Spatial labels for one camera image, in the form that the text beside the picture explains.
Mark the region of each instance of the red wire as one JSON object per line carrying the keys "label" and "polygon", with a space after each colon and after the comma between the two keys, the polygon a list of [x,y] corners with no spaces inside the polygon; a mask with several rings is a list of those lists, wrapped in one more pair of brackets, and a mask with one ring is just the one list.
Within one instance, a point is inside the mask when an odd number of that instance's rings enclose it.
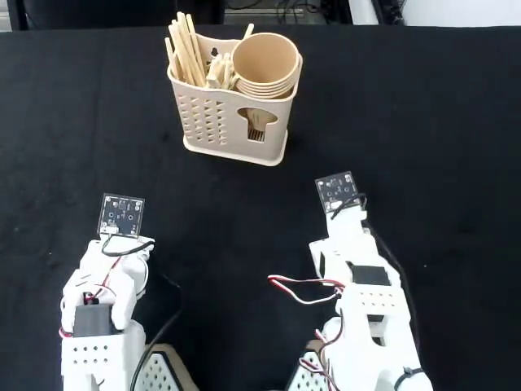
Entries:
{"label": "red wire", "polygon": [[332,283],[336,287],[345,288],[345,284],[336,279],[290,279],[283,275],[269,275],[268,281],[284,281],[287,283]]}
{"label": "red wire", "polygon": [[[108,281],[108,276],[110,275],[111,271],[114,270],[114,268],[117,266],[117,264],[120,262],[121,260],[121,257],[118,257],[116,259],[116,261],[112,264],[111,268],[108,270],[107,272],[107,275],[105,276],[105,279],[103,280],[103,282],[101,283],[101,286],[104,287],[104,288],[107,288],[107,286],[105,286],[105,284],[107,283]],[[95,299],[96,297],[98,297],[99,293],[101,293],[103,291],[103,289],[99,289],[92,297],[88,297],[86,300],[93,300]]]}

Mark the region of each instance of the circuit board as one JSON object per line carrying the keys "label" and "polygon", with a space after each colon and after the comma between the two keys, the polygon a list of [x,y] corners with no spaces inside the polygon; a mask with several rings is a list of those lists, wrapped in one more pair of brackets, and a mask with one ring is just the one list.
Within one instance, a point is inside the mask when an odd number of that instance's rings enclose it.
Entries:
{"label": "circuit board", "polygon": [[138,237],[144,206],[143,198],[104,194],[98,234]]}
{"label": "circuit board", "polygon": [[[315,184],[325,213],[333,212],[343,202],[358,193],[351,171],[316,179]],[[360,200],[356,198],[346,206],[359,204]]]}

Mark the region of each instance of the stacked paper cups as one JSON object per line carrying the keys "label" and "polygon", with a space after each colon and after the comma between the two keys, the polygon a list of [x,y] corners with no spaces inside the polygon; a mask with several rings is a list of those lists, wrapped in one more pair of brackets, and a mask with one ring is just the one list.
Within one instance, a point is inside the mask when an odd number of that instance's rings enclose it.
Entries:
{"label": "stacked paper cups", "polygon": [[288,38],[258,33],[243,39],[231,54],[235,88],[258,99],[281,99],[298,81],[300,54]]}

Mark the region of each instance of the black wire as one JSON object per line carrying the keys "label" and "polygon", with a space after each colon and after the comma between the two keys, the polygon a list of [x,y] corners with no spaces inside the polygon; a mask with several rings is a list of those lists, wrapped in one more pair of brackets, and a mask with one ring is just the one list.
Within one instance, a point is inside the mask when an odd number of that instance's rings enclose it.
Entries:
{"label": "black wire", "polygon": [[148,242],[142,244],[141,246],[137,246],[136,248],[131,248],[130,250],[122,251],[121,253],[111,253],[108,251],[105,251],[105,248],[108,246],[108,242],[111,241],[113,235],[110,235],[108,239],[103,243],[103,246],[101,247],[101,253],[103,255],[106,255],[107,257],[123,257],[125,255],[130,255],[137,253],[141,250],[144,250],[145,248],[152,246],[155,242],[154,240],[149,240]]}
{"label": "black wire", "polygon": [[286,11],[284,11],[284,13],[281,15],[280,8],[281,8],[282,4],[288,4],[288,3],[289,3],[289,0],[280,0],[277,3],[277,6],[275,7],[277,9],[277,21],[279,24],[286,23]]}
{"label": "black wire", "polygon": [[420,335],[418,328],[418,316],[416,314],[416,306],[414,305],[413,295],[410,293],[409,281],[407,279],[407,275],[405,274],[405,270],[403,266],[398,262],[398,259],[392,253],[391,249],[387,246],[387,244],[383,241],[382,237],[378,232],[374,230],[371,224],[366,220],[365,225],[370,229],[374,239],[376,240],[376,244],[378,244],[382,250],[387,254],[387,260],[396,270],[398,270],[398,274],[400,275],[401,285],[404,289],[405,298],[409,302],[409,310],[410,310],[410,321],[413,326],[413,334],[414,334],[414,343],[416,344],[416,350],[418,353],[420,352]]}
{"label": "black wire", "polygon": [[181,315],[182,308],[183,308],[182,289],[178,283],[173,283],[169,279],[168,279],[168,282],[179,290],[180,297],[181,297],[179,309],[170,317],[170,319],[163,325],[163,327],[157,332],[157,334],[155,334],[154,338],[152,338],[152,340],[150,341],[150,344],[148,345],[148,347],[145,349],[145,351],[141,355],[141,358],[139,359],[139,362],[138,362],[138,366],[136,367],[136,370],[134,371],[134,375],[132,376],[132,381],[130,382],[130,391],[135,391],[136,384],[138,383],[139,372],[142,370],[143,366],[147,363],[147,360],[150,357],[152,350],[154,349],[154,345],[157,344],[157,341],[174,324],[174,322],[177,320],[177,318],[179,318],[179,315]]}
{"label": "black wire", "polygon": [[367,199],[367,196],[365,193],[357,193],[357,194],[351,195],[342,204],[340,204],[340,206],[337,209],[335,209],[335,211],[331,215],[331,220],[333,220],[335,217],[337,217],[339,215],[339,213],[342,212],[342,210],[346,209],[349,206],[349,204],[351,204],[354,200],[361,201],[362,198]]}
{"label": "black wire", "polygon": [[254,6],[258,6],[259,4],[262,3],[263,0],[255,0],[252,4],[248,4],[246,6],[240,6],[240,7],[232,7],[230,5],[229,2],[226,3],[226,5],[228,6],[228,8],[230,8],[231,10],[235,10],[235,11],[238,11],[238,10],[247,10],[248,8],[252,8]]}

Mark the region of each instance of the white wire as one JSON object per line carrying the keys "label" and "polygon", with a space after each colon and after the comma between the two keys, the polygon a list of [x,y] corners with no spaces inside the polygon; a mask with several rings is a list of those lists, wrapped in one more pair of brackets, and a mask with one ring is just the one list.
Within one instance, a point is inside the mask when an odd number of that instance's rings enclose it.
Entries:
{"label": "white wire", "polygon": [[149,271],[148,271],[147,261],[145,261],[141,257],[139,257],[138,259],[139,259],[139,261],[141,261],[143,263],[143,266],[145,267],[145,278],[143,279],[143,284],[141,285],[141,287],[139,287],[139,289],[136,289],[136,297],[139,300],[145,294],[145,287],[147,286]]}
{"label": "white wire", "polygon": [[293,297],[297,302],[299,302],[300,304],[303,304],[303,305],[313,305],[313,304],[318,304],[318,303],[325,303],[326,301],[330,301],[330,300],[333,300],[333,299],[337,298],[338,295],[339,295],[339,289],[337,288],[337,289],[335,289],[335,293],[333,293],[331,296],[323,297],[322,299],[306,301],[306,300],[302,300],[290,288],[288,288],[283,283],[280,283],[276,279],[271,279],[270,282],[273,285],[275,285],[276,287],[279,287],[283,291],[289,293],[291,295],[291,297]]}

